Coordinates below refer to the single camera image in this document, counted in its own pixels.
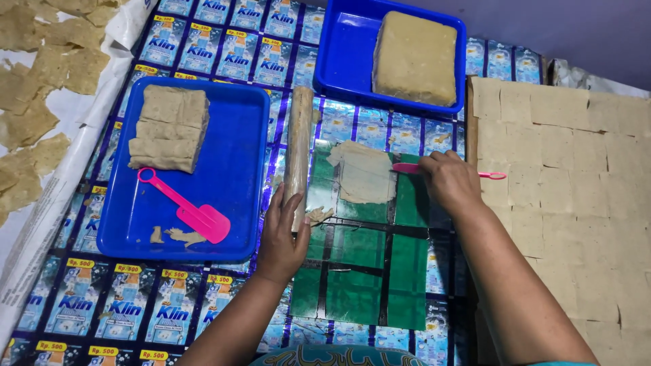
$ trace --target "blue plastic tray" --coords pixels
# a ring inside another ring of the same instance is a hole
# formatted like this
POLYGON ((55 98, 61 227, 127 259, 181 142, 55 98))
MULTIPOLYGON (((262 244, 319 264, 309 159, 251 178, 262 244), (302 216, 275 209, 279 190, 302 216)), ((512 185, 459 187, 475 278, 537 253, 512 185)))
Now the blue plastic tray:
POLYGON ((464 106, 465 43, 465 24, 453 16, 386 0, 329 0, 314 70, 316 87, 328 96, 385 109, 457 113, 464 106), (456 29, 456 103, 452 106, 432 106, 371 91, 373 51, 382 19, 392 10, 456 29))
POLYGON ((269 96, 257 87, 144 77, 133 84, 115 151, 115 162, 102 210, 97 247, 110 257, 178 260, 240 260, 256 246, 269 96), (147 85, 204 90, 210 121, 193 174, 156 171, 156 175, 195 206, 209 204, 230 220, 220 243, 184 247, 163 234, 164 244, 151 244, 153 226, 193 231, 176 217, 178 208, 149 183, 140 183, 129 163, 128 141, 143 107, 147 85))

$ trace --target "rolling pin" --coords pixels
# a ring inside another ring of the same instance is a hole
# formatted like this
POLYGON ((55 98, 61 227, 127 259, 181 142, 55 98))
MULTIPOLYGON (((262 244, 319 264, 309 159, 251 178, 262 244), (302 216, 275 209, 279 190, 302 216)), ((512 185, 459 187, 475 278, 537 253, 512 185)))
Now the rolling pin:
POLYGON ((289 136, 287 139, 283 205, 287 203, 289 198, 299 192, 303 192, 304 196, 296 212, 294 212, 292 232, 298 232, 298 228, 305 217, 313 99, 314 93, 310 88, 294 88, 292 93, 292 109, 289 114, 289 136))

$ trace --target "blue tray rim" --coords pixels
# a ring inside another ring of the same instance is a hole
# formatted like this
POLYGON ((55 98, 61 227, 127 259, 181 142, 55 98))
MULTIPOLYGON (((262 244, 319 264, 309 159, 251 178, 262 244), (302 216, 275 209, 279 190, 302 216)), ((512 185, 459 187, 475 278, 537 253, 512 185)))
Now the blue tray rim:
MULTIPOLYGON (((327 4, 325 16, 324 16, 324 25, 321 32, 321 38, 319 40, 320 50, 321 48, 324 49, 327 48, 327 41, 329 38, 329 34, 331 32, 331 28, 333 26, 332 17, 335 17, 337 14, 340 14, 340 13, 333 12, 334 3, 336 1, 338 0, 329 0, 327 4)), ((422 111, 445 113, 445 114, 455 114, 459 112, 464 107, 465 104, 465 44, 467 42, 465 23, 457 17, 449 16, 438 12, 433 12, 431 10, 425 10, 423 8, 418 8, 411 5, 400 4, 389 0, 372 0, 372 1, 375 3, 385 3, 394 6, 398 8, 398 10, 400 8, 404 8, 414 13, 425 14, 426 16, 421 17, 424 19, 426 19, 427 16, 435 17, 435 18, 446 18, 458 25, 457 27, 455 27, 455 29, 457 30, 456 47, 459 48, 460 44, 463 44, 464 46, 463 46, 463 52, 456 52, 455 60, 454 60, 456 102, 450 107, 433 106, 432 104, 412 102, 410 100, 400 99, 394 96, 386 96, 386 95, 374 93, 372 91, 368 91, 368 92, 352 91, 350 89, 345 89, 342 87, 338 87, 336 85, 332 85, 325 81, 325 76, 323 75, 324 70, 320 66, 326 63, 326 61, 324 60, 325 53, 320 51, 316 56, 316 65, 314 67, 314 78, 316 79, 316 82, 319 84, 319 86, 325 89, 324 91, 325 94, 327 95, 327 91, 328 89, 330 89, 330 90, 338 91, 342 95, 348 94, 348 95, 356 96, 360 98, 362 102, 364 99, 373 100, 376 102, 381 102, 383 104, 386 104, 388 107, 403 106, 406 107, 407 109, 417 109, 422 111)))
MULTIPOLYGON (((270 107, 269 95, 263 88, 254 87, 252 85, 216 83, 214 81, 209 81, 209 80, 175 79, 175 78, 168 78, 168 77, 145 76, 137 80, 135 83, 133 83, 131 93, 129 95, 129 102, 127 103, 127 108, 125 110, 124 118, 122 122, 123 130, 125 130, 130 125, 130 123, 134 123, 131 122, 132 120, 135 119, 136 122, 138 120, 139 115, 135 118, 132 117, 132 113, 134 113, 134 111, 133 111, 133 104, 131 103, 131 101, 135 98, 135 95, 142 94, 148 85, 166 84, 166 81, 169 82, 170 79, 174 80, 175 83, 178 83, 179 84, 178 87, 183 87, 183 84, 192 84, 194 86, 204 85, 209 88, 232 89, 234 91, 246 90, 247 92, 254 92, 263 96, 262 99, 264 103, 262 106, 262 120, 260 121, 260 123, 263 124, 263 127, 260 129, 260 138, 259 138, 260 148, 258 150, 258 172, 256 177, 257 185, 255 188, 257 190, 257 199, 253 203, 253 215, 251 216, 251 229, 249 231, 249 245, 248 247, 246 247, 245 250, 247 254, 244 257, 241 257, 240 255, 233 255, 232 253, 224 253, 224 254, 220 253, 218 255, 216 254, 211 255, 210 253, 201 253, 201 252, 194 252, 194 253, 193 252, 166 253, 166 252, 152 252, 152 251, 134 252, 134 251, 123 250, 123 249, 115 249, 114 247, 106 245, 105 238, 104 238, 106 225, 101 225, 101 224, 98 229, 97 238, 96 238, 97 249, 100 251, 101 254, 106 255, 107 257, 125 258, 125 259, 179 259, 179 260, 204 260, 204 261, 244 260, 253 254, 253 251, 255 250, 258 244, 257 239, 258 239, 258 226, 259 226, 258 224, 260 220, 260 200, 264 192, 264 190, 262 189, 262 185, 264 183, 264 172, 263 172, 264 155, 265 155, 266 141, 267 141, 267 129, 264 127, 264 124, 269 121, 269 107, 270 107)), ((126 134, 120 134, 118 145, 115 149, 116 154, 118 154, 118 151, 121 151, 122 149, 128 146, 124 142, 125 139, 126 139, 126 134)), ((115 187, 116 171, 117 169, 111 170, 111 177, 109 178, 109 182, 106 189, 106 195, 104 197, 104 205, 102 206, 102 216, 104 216, 105 209, 107 207, 110 208, 112 191, 113 188, 115 187)))

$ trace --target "hand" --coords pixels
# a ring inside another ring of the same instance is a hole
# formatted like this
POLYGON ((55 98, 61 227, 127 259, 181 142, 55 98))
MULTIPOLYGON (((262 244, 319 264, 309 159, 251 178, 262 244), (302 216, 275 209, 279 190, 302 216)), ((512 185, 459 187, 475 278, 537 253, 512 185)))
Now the hand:
POLYGON ((284 288, 305 260, 311 230, 310 218, 306 217, 298 229, 296 239, 292 237, 294 211, 303 199, 303 194, 293 195, 287 204, 281 207, 283 193, 284 184, 280 183, 264 217, 254 274, 276 282, 284 288))
POLYGON ((418 161, 427 184, 427 192, 455 218, 464 212, 484 205, 479 174, 472 165, 459 158, 452 150, 438 151, 418 161))

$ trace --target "square dough pieces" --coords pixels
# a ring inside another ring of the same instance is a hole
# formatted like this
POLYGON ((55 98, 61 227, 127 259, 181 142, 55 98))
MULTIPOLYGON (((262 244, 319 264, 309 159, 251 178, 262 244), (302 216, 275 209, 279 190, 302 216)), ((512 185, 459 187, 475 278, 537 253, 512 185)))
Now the square dough pieces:
POLYGON ((129 140, 129 167, 194 172, 208 127, 206 92, 149 85, 129 140))
POLYGON ((373 53, 373 92, 451 106, 456 102, 455 45, 452 27, 388 12, 373 53))

